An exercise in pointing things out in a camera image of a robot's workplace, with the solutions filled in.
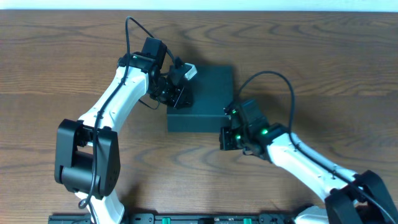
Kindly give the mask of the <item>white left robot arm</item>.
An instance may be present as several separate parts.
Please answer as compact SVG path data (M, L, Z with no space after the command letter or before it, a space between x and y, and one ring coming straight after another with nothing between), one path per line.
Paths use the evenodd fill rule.
M115 186L121 163L118 134L145 94L180 109L192 105L188 81L197 68L180 58L161 73L163 53L134 52L119 58L114 79L100 99L78 120L64 119L57 129L55 181L88 209L88 223L129 223Z

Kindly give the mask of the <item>dark green box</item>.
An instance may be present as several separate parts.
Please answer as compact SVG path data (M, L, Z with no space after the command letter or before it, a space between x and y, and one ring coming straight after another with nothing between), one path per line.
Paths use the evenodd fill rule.
M167 131L172 133L219 133L229 123L224 108L233 100L233 67L199 65L189 81L193 105L167 108Z

